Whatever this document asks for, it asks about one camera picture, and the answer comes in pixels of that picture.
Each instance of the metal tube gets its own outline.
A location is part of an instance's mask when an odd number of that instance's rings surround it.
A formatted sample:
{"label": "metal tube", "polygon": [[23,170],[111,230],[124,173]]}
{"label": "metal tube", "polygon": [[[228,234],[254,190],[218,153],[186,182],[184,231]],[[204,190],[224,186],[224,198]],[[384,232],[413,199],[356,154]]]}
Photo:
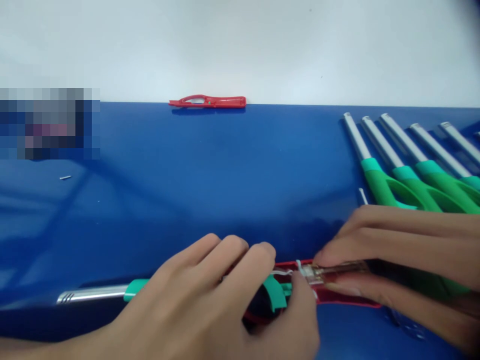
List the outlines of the metal tube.
{"label": "metal tube", "polygon": [[421,163],[428,161],[428,157],[419,149],[419,147],[413,142],[413,140],[405,133],[405,131],[397,124],[393,117],[384,113],[380,116],[383,120],[383,124],[390,130],[396,138],[406,147],[406,149],[412,154],[417,162]]}
{"label": "metal tube", "polygon": [[448,121],[442,122],[440,127],[452,138],[470,157],[480,164],[480,151]]}
{"label": "metal tube", "polygon": [[87,287],[83,289],[65,291],[56,300],[57,305],[82,303],[100,299],[122,298],[128,285]]}
{"label": "metal tube", "polygon": [[435,140],[420,124],[410,125],[410,129],[420,138],[430,149],[447,164],[460,178],[471,177],[472,174],[459,161]]}
{"label": "metal tube", "polygon": [[375,125],[370,116],[364,116],[361,118],[361,120],[363,121],[363,125],[365,125],[365,128],[370,136],[374,139],[374,141],[376,141],[386,157],[391,161],[393,167],[400,168],[404,166],[404,163],[399,158],[394,148],[389,144],[385,136],[380,132],[379,128]]}
{"label": "metal tube", "polygon": [[365,144],[365,141],[362,138],[362,135],[360,135],[359,129],[357,125],[355,125],[355,121],[350,115],[350,113],[349,112],[344,113],[343,118],[345,119],[346,127],[348,128],[348,133],[350,134],[351,140],[353,141],[353,144],[355,145],[355,148],[360,158],[362,160],[371,158],[372,155],[370,155],[369,148]]}

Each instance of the finger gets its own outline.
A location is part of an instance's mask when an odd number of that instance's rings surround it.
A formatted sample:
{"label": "finger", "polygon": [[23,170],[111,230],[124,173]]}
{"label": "finger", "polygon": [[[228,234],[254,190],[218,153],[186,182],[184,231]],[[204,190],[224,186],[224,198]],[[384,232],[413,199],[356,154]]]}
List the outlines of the finger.
{"label": "finger", "polygon": [[267,352],[265,359],[313,359],[319,350],[317,302],[312,288],[299,273],[292,276],[292,294],[286,311],[255,340]]}
{"label": "finger", "polygon": [[210,233],[197,240],[185,250],[172,256],[158,270],[177,269],[187,266],[195,266],[203,260],[218,244],[220,239],[217,235]]}
{"label": "finger", "polygon": [[467,354],[477,349],[478,320],[388,279],[350,273],[325,285],[341,294],[361,296],[395,309]]}
{"label": "finger", "polygon": [[224,238],[196,267],[195,272],[207,284],[218,283],[225,272],[249,249],[241,237],[229,235]]}
{"label": "finger", "polygon": [[364,205],[353,212],[336,237],[360,228],[452,238],[474,238],[480,232],[478,215],[412,211],[392,206]]}
{"label": "finger", "polygon": [[274,268],[275,256],[275,249],[268,242],[253,245],[216,289],[239,319]]}
{"label": "finger", "polygon": [[328,242],[313,261],[322,267],[331,267],[346,261],[382,259],[477,289],[480,287],[479,245],[472,239],[361,228]]}

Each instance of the red plastic clip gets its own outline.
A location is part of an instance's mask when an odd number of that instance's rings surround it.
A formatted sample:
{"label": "red plastic clip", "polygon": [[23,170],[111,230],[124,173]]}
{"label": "red plastic clip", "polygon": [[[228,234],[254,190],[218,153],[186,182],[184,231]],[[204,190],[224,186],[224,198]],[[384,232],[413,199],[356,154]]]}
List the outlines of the red plastic clip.
{"label": "red plastic clip", "polygon": [[[195,103],[189,100],[203,99],[203,102]],[[214,97],[205,95],[191,95],[180,100],[170,100],[168,105],[179,108],[244,108],[247,105],[245,96]]]}

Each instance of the transparent lighter part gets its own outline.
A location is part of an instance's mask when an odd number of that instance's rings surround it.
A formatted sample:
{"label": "transparent lighter part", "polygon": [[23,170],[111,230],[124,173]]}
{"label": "transparent lighter part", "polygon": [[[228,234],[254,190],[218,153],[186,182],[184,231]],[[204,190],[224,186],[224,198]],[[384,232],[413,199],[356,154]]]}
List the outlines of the transparent lighter part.
{"label": "transparent lighter part", "polygon": [[332,278],[345,273],[369,273],[370,270],[364,261],[348,261],[337,266],[321,267],[315,264],[303,264],[301,272],[309,285],[324,284]]}

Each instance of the hand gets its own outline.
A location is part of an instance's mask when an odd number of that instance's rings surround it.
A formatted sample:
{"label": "hand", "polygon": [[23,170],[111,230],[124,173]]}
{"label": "hand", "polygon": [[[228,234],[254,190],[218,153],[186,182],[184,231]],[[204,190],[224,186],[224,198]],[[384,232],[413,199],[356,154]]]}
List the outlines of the hand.
{"label": "hand", "polygon": [[345,274],[326,286],[406,315],[468,354],[480,335],[480,216],[365,205],[315,256],[323,267],[382,259],[441,275],[472,291],[440,303],[372,274]]}
{"label": "hand", "polygon": [[249,249],[237,236],[206,235],[165,262],[111,324],[42,350],[71,360],[313,359],[317,305],[298,273],[288,308],[274,322],[256,334],[242,324],[275,255],[266,242]]}

